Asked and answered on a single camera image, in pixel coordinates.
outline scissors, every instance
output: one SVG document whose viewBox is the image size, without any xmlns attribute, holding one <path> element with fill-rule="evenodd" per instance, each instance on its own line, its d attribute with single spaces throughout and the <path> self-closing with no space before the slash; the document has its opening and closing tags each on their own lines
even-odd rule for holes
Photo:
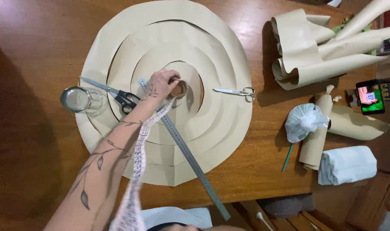
<svg viewBox="0 0 390 231">
<path fill-rule="evenodd" d="M 137 99 L 138 101 L 141 100 L 139 97 L 137 97 L 136 95 L 134 95 L 130 92 L 124 92 L 121 90 L 117 90 L 117 89 L 114 89 L 112 87 L 109 87 L 109 86 L 104 85 L 102 83 L 98 83 L 97 81 L 94 81 L 92 79 L 85 78 L 82 76 L 80 76 L 80 78 L 87 83 L 90 83 L 96 87 L 99 87 L 99 88 L 102 88 L 104 90 L 109 91 L 110 94 L 115 98 L 115 100 L 121 105 L 122 112 L 125 115 L 129 114 L 132 111 L 132 109 L 134 109 L 136 107 L 137 104 L 134 102 L 135 99 Z"/>
<path fill-rule="evenodd" d="M 237 91 L 237 90 L 230 90 L 230 89 L 221 89 L 221 88 L 214 88 L 213 90 L 217 92 L 223 92 L 223 93 L 228 93 L 228 94 L 233 94 L 233 95 L 241 95 L 245 96 L 245 100 L 249 103 L 255 100 L 255 97 L 253 94 L 255 93 L 255 89 L 253 87 L 245 87 L 243 91 Z"/>
</svg>

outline smartphone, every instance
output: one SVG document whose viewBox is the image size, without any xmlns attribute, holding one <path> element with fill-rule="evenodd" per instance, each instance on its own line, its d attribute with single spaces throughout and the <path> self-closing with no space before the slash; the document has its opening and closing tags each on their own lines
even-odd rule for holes
<svg viewBox="0 0 390 231">
<path fill-rule="evenodd" d="M 356 83 L 356 93 L 363 115 L 382 114 L 386 111 L 377 79 Z"/>
</svg>

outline circular paper pattern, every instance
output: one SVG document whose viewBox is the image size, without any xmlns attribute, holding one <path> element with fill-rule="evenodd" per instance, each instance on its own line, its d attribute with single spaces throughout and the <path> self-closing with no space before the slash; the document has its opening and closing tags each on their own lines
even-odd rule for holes
<svg viewBox="0 0 390 231">
<path fill-rule="evenodd" d="M 201 4 L 187 0 L 142 3 L 123 10 L 102 27 L 82 76 L 142 97 L 137 80 L 149 80 L 161 68 L 177 70 L 189 84 L 188 94 L 168 114 L 206 173 L 233 153 L 249 127 L 252 103 L 212 90 L 251 86 L 243 47 L 233 31 Z M 199 78 L 204 90 L 201 105 Z M 108 98 L 111 108 L 102 115 L 76 115 L 90 152 L 124 116 L 119 104 Z M 143 182 L 176 186 L 196 177 L 162 123 L 151 127 L 146 153 Z M 132 168 L 130 161 L 124 176 L 130 178 Z"/>
</svg>

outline white plastic bag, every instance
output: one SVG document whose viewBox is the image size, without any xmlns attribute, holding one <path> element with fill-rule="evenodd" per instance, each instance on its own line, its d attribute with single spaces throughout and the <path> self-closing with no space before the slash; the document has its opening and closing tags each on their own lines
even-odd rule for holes
<svg viewBox="0 0 390 231">
<path fill-rule="evenodd" d="M 321 109 L 315 104 L 296 106 L 289 112 L 285 123 L 289 142 L 299 142 L 318 127 L 327 127 L 329 120 L 329 117 L 323 116 Z"/>
</svg>

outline white measuring tape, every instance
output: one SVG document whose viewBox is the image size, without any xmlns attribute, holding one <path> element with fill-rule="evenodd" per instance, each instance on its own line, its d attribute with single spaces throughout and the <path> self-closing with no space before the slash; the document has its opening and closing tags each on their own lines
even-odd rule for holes
<svg viewBox="0 0 390 231">
<path fill-rule="evenodd" d="M 149 136 L 150 127 L 171 109 L 174 101 L 175 98 L 141 126 L 134 149 L 133 178 L 128 183 L 116 216 L 110 225 L 110 231 L 146 231 L 144 221 L 141 217 L 141 200 L 139 194 L 142 185 L 141 178 L 146 166 L 145 141 Z"/>
</svg>

